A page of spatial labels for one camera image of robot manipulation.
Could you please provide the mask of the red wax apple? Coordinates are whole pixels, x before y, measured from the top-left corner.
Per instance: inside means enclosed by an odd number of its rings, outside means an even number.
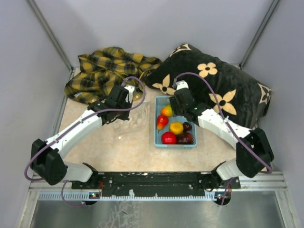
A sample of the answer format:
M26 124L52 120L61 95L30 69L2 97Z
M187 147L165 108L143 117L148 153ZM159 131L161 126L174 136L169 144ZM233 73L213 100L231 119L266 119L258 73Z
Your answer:
M159 115L156 120L156 128L157 130L162 130L169 122L169 118L164 115Z

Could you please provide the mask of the black floral pillow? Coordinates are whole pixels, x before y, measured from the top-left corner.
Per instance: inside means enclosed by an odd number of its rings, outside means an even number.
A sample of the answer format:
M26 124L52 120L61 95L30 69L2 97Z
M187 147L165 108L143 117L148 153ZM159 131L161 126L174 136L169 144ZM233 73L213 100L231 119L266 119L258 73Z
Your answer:
M142 80L151 89L174 94L173 81L187 82L195 101L205 103L231 121L253 128L266 115L272 90L241 69L201 52L191 44L177 46Z

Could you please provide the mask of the clear zip top bag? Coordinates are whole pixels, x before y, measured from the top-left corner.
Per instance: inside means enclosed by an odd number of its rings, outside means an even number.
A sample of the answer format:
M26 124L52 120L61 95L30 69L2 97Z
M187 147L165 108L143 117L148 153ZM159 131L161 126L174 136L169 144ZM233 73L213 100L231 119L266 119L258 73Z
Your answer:
M129 120L116 120L114 122L114 133L120 140L123 137L142 131L148 124L149 102L144 102L140 107L129 113Z

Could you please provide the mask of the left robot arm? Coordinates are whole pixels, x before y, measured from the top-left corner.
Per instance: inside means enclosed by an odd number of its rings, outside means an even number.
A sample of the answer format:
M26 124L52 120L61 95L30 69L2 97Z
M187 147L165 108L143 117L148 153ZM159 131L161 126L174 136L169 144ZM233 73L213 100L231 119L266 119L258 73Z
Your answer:
M99 177L87 164L64 162L68 153L92 131L117 119L127 120L133 104L135 87L116 85L105 100L91 103L81 116L66 129L45 141L32 144L30 168L49 185L61 181L79 181L92 189Z

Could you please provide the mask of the light blue plastic basket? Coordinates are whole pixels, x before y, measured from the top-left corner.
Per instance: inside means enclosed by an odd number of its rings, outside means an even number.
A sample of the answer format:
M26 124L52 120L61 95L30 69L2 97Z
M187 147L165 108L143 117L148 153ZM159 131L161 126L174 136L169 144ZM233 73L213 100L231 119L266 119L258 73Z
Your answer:
M154 113L153 113L153 142L157 149L192 149L197 146L197 130L196 125L191 123L183 116L168 117L168 123L161 129L157 129L157 119L161 115L161 110L170 105L168 96L157 96L154 100ZM171 123L184 123L188 124L190 129L184 130L178 135L170 132Z

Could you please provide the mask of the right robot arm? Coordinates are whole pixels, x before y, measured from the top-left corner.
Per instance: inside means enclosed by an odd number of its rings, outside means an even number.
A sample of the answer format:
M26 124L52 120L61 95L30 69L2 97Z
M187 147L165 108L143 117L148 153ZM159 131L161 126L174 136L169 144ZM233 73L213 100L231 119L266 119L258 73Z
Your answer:
M234 159L214 169L212 182L216 187L223 188L229 179L239 176L253 178L274 160L268 138L261 128L251 130L222 118L206 104L197 103L187 88L176 91L169 101L174 115L183 116L189 122L213 132L235 149Z

